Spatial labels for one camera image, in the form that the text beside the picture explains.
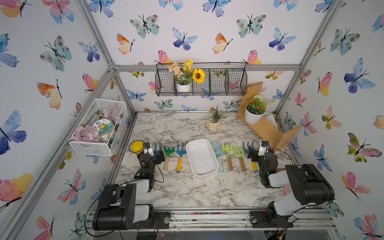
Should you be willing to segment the white storage box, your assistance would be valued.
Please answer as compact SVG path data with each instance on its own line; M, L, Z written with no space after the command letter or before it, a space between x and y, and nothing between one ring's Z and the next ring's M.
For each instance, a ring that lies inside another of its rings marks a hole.
M186 151L191 170L196 177L207 177L219 170L219 162L209 140L190 141L186 145Z

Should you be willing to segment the light blue fork pale handle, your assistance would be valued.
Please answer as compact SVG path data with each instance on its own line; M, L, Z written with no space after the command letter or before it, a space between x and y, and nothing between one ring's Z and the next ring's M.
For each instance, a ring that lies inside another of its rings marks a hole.
M219 163L219 172L222 174L224 173L223 163L221 160L221 155L223 154L222 145L220 142L211 142L211 145Z

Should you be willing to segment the teal shovel yellow handle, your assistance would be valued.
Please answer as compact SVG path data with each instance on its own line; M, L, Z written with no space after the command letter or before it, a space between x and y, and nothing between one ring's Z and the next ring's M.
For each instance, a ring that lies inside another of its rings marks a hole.
M161 143L155 143L155 149L154 149L154 155L155 156L159 156L160 155L160 152L162 152L162 145Z

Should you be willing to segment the green fork wooden handle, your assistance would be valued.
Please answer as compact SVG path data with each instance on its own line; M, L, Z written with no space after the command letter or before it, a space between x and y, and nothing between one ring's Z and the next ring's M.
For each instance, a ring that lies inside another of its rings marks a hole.
M246 169L244 159L243 159L243 157L245 156L244 149L242 147L239 147L239 146L233 146L233 151L234 151L235 157L237 157L239 159L242 172L245 172L247 169Z

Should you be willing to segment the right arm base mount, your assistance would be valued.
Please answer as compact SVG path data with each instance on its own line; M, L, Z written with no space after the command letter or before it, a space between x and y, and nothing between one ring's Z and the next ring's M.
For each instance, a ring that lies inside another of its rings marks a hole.
M293 227L293 223L289 222L288 217L279 216L276 213L269 211L250 212L250 222L254 229Z

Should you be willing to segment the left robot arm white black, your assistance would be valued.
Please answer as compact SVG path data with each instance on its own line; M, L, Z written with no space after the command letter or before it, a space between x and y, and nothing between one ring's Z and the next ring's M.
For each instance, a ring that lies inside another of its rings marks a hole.
M164 152L151 155L139 151L141 168L131 182L105 186L94 213L94 231L122 231L130 229L158 228L159 215L151 204L136 203L137 197L150 192L156 182L155 168L165 161Z

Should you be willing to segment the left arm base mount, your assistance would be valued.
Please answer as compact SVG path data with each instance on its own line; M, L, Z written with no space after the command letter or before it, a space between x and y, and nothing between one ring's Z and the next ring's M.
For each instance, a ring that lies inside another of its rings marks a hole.
M168 229L171 221L171 213L164 211L149 210L149 216L146 220L136 221L132 224L131 229Z

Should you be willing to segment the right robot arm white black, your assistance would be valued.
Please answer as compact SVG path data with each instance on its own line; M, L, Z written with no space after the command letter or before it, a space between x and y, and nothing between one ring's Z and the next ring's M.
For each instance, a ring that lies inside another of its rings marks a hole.
M284 170L277 172L278 156L275 153L250 151L249 156L259 165L259 176L265 188L291 188L288 195L269 204L269 215L287 217L305 207L335 199L334 189L313 164L286 165Z

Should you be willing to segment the green rake wooden handle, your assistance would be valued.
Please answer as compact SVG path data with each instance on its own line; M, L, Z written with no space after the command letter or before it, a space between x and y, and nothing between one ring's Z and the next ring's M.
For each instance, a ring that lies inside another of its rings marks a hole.
M166 160L165 160L164 170L168 170L170 156L171 156L171 154L173 154L175 152L175 148L174 147L172 147L172 148L164 147L164 152L167 155Z

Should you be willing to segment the green shovel wooden handle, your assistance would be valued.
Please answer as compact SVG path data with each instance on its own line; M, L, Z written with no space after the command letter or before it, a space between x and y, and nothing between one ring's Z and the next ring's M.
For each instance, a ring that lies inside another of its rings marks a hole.
M232 164L232 159L231 159L231 151L233 150L233 145L232 144L222 145L222 150L227 155L227 162L228 162L229 171L232 171L233 170L233 164Z

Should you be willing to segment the blue rake yellow handle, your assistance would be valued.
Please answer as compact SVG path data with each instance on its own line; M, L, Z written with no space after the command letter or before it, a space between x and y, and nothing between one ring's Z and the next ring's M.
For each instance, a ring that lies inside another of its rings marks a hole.
M243 142L243 149L245 151L247 159L251 160L253 172L257 173L259 171L258 165L256 162L253 161L253 155L255 153L254 142L252 142L251 145L249 142L247 142L247 145L245 145L245 142Z

